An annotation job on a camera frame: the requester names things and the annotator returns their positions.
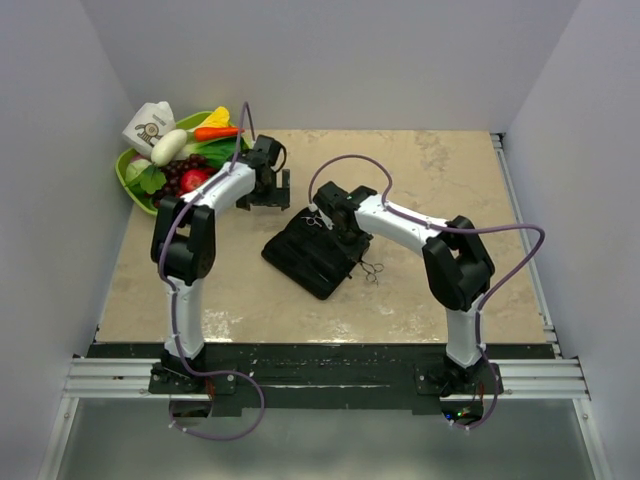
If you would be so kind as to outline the silver thinning scissors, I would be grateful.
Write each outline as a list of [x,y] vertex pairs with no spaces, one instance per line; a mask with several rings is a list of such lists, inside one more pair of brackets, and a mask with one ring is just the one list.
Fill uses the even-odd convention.
[[324,222],[323,222],[322,217],[320,215],[318,215],[317,213],[311,213],[310,215],[303,215],[301,217],[301,219],[308,226],[316,226],[316,227],[320,227],[320,228],[322,228],[324,226]]

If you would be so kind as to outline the black zip tool case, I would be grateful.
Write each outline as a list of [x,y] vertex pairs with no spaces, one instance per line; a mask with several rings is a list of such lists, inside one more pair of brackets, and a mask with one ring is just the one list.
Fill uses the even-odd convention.
[[283,230],[271,238],[261,255],[264,260],[320,300],[326,300],[339,285],[351,277],[356,264],[367,250],[342,250],[331,230],[308,226],[299,211]]

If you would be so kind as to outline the silver straight hair scissors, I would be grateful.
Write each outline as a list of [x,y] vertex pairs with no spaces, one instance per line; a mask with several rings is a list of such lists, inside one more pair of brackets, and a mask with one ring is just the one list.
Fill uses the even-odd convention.
[[359,261],[357,265],[364,272],[364,278],[368,283],[374,285],[379,284],[378,275],[384,271],[384,265],[382,263]]

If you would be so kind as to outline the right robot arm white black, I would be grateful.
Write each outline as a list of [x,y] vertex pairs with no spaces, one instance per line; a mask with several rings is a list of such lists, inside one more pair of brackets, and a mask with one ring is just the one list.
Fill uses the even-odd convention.
[[343,243],[378,235],[422,257],[430,292],[446,312],[441,376],[459,393],[476,386],[486,350],[482,307],[495,266],[473,223],[420,215],[366,186],[347,192],[328,182],[310,203]]

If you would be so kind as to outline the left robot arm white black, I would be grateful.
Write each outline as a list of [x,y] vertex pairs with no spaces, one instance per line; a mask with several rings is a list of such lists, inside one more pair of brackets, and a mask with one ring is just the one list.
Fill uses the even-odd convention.
[[185,392],[206,385],[202,331],[204,278],[216,258],[216,220],[231,207],[290,206],[289,171],[278,165],[286,148],[260,135],[253,146],[234,154],[203,185],[160,202],[151,243],[168,301],[168,336],[152,369],[156,382]]

